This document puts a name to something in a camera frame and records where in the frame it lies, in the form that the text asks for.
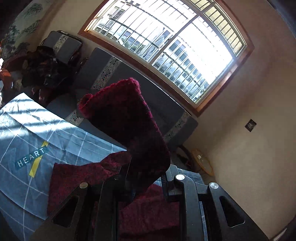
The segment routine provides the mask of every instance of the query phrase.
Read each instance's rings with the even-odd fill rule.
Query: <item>yellow stripe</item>
[[[44,147],[44,146],[48,146],[48,142],[47,141],[44,141],[41,147]],[[32,165],[31,171],[29,173],[29,176],[35,177],[42,156],[36,158],[35,161],[33,162],[33,165]]]

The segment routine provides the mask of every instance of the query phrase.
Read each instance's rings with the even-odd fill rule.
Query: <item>wooden window frame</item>
[[[164,90],[168,95],[170,95],[173,99],[175,99],[180,105],[182,105],[191,115],[199,117],[204,110],[217,98],[217,96],[221,93],[221,91],[228,85],[228,83],[233,79],[242,65],[246,62],[248,57],[251,55],[254,50],[254,45],[245,30],[242,26],[241,22],[235,16],[235,14],[231,11],[231,9],[225,4],[223,0],[216,0],[216,2],[220,5],[220,7],[224,10],[224,12],[229,16],[232,20],[242,37],[246,43],[245,49],[240,53],[239,57],[236,61],[233,62],[231,67],[222,74],[220,81],[211,89],[209,89],[209,94],[205,96],[205,98],[196,105],[193,101],[191,101],[188,96],[182,91],[178,90],[178,87],[172,82],[167,83],[161,78],[163,75],[157,69],[155,69],[151,63],[146,62],[144,59],[141,59],[132,51],[126,49],[124,46],[119,43],[114,43],[107,36],[96,33],[95,31],[91,31],[88,29],[88,26],[99,13],[99,11],[107,4],[109,0],[103,0],[103,2],[95,9],[95,11],[91,14],[91,16],[84,23],[78,35],[87,38],[105,50],[110,52],[112,55],[115,55],[117,58],[122,60],[123,62],[132,65],[137,71],[147,77],[149,80],[157,84],[162,90]]]

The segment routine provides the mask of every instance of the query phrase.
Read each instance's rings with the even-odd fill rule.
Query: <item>gray sofa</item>
[[[78,100],[84,94],[97,92],[105,86],[130,77],[140,83],[142,95],[170,150],[183,144],[197,127],[197,121],[153,82],[100,48],[94,49],[75,77],[73,93],[59,96],[47,109],[81,129],[122,147],[88,120],[80,118],[75,110]]]

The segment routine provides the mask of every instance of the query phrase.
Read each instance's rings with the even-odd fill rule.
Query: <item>window frame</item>
[[[196,16],[189,20],[178,32],[176,32],[173,36],[177,36],[181,33],[189,24],[191,24],[195,19],[198,18],[200,13],[204,13],[209,10],[215,2],[211,3],[202,11],[198,10],[197,7],[189,0],[181,0],[187,6],[189,6],[195,13]],[[234,13],[229,9],[229,7],[225,4],[223,0],[216,0],[217,4],[221,7],[221,9],[228,15],[231,21],[234,24],[234,27],[237,28],[238,32],[242,35],[246,46],[242,49],[238,56],[235,56],[235,60],[226,68],[226,71],[220,74],[220,77],[206,92],[197,103],[193,102],[179,87],[177,87],[172,81],[170,81],[164,74],[162,74],[159,70],[152,66],[153,62],[162,54],[162,51],[159,51],[156,56],[150,61],[147,62],[134,52],[130,51],[126,47],[121,44],[113,41],[107,36],[98,33],[95,30],[91,30],[90,28],[94,25],[96,21],[98,21],[99,16],[105,14],[108,8],[104,9],[104,6],[109,2],[109,0],[103,0],[102,3],[95,9],[95,11],[91,14],[91,16],[84,23],[78,35],[85,37],[103,47],[110,54],[119,58],[121,61],[132,65],[132,68],[135,68],[138,72],[143,74],[149,80],[157,84],[160,88],[162,88],[168,95],[170,95],[173,99],[175,99],[179,104],[181,104],[191,115],[196,117],[200,116],[201,113],[216,99],[216,97],[221,93],[221,91],[227,86],[227,84],[233,79],[235,74],[250,56],[252,51],[254,50],[254,45],[250,40],[248,33],[245,28],[242,26],[240,21],[234,15]],[[208,19],[206,21],[212,29],[216,29],[214,24]],[[224,37],[220,34],[217,34],[221,41],[224,43],[226,48],[229,50],[230,54],[234,56],[234,52],[230,48],[229,44],[226,42]],[[170,38],[167,43],[161,48],[167,48],[176,38]]]

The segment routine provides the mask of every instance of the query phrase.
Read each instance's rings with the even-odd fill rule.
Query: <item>beige wall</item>
[[[42,39],[52,30],[77,35],[100,2],[66,0]],[[199,117],[199,126],[185,145],[208,155],[217,182],[272,237],[291,220],[296,209],[296,43],[265,0],[225,2],[246,28],[255,50]],[[83,55],[89,56],[96,46],[83,38]],[[249,133],[244,126],[251,118],[257,126]]]

